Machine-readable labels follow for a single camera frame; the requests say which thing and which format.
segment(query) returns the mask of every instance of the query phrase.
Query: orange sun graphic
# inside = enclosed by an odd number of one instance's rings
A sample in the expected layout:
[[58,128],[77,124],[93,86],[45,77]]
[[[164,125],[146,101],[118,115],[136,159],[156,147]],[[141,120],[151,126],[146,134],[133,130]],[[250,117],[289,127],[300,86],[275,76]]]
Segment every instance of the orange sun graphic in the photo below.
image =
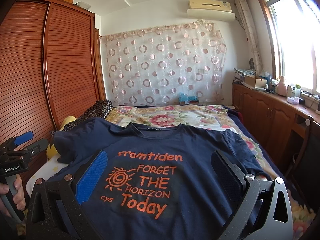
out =
[[120,187],[123,186],[124,184],[126,184],[127,186],[131,186],[128,181],[129,180],[132,180],[131,176],[133,176],[135,174],[134,173],[131,173],[130,175],[129,172],[132,172],[132,171],[136,171],[137,169],[131,169],[131,170],[124,170],[124,168],[117,168],[117,167],[114,167],[114,170],[112,171],[112,173],[110,173],[110,177],[108,177],[106,179],[106,181],[108,181],[108,185],[106,185],[104,188],[107,188],[109,187],[109,189],[111,191],[113,191],[113,188],[112,187],[115,187],[117,188],[117,190],[122,190]]

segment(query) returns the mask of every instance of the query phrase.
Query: floral bedspread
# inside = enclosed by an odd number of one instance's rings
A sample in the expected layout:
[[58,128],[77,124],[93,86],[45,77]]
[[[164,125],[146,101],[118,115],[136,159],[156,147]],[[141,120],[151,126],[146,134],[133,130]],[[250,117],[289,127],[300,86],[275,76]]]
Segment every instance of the floral bedspread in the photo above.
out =
[[[154,127],[172,127],[182,123],[209,130],[223,131],[231,129],[233,132],[238,133],[247,143],[249,149],[254,152],[263,170],[268,173],[272,179],[277,177],[277,174],[263,157],[259,145],[242,133],[239,127],[228,116],[227,109],[222,106],[186,105],[157,108],[118,106],[111,110],[107,120],[123,127],[127,126],[130,122],[134,122]],[[299,239],[314,219],[315,213],[312,210],[309,212],[306,206],[299,205],[299,203],[291,197],[290,190],[288,190],[288,194],[293,218],[293,239]]]

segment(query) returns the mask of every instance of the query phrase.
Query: wooden wardrobe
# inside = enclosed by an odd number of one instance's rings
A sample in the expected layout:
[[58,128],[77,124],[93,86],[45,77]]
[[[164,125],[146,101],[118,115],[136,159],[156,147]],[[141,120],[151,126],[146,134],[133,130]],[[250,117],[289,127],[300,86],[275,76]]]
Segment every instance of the wooden wardrobe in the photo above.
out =
[[[0,143],[29,130],[33,141],[50,138],[65,117],[105,99],[93,30],[94,14],[68,2],[15,2],[0,25]],[[24,184],[45,161],[34,158]]]

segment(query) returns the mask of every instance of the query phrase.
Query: wall curtain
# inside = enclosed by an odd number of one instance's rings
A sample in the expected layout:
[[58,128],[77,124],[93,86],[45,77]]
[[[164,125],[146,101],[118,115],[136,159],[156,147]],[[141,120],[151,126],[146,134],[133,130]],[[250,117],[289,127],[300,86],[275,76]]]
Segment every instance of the wall curtain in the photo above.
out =
[[180,92],[208,104],[223,100],[226,45],[216,24],[147,28],[107,35],[101,43],[115,105],[173,105]]
[[253,53],[254,68],[257,71],[257,75],[259,75],[262,71],[262,64],[259,56],[258,38],[252,15],[246,0],[236,0],[236,6]]

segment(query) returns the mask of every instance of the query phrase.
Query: louvered wardrobe door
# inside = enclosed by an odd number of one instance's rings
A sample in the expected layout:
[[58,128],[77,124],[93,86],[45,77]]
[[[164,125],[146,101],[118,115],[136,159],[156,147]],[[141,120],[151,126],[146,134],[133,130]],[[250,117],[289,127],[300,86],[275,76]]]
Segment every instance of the louvered wardrobe door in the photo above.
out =
[[0,143],[29,130],[54,130],[42,75],[47,4],[17,1],[0,26]]
[[45,40],[47,76],[56,122],[79,117],[99,95],[93,70],[93,17],[51,4]]

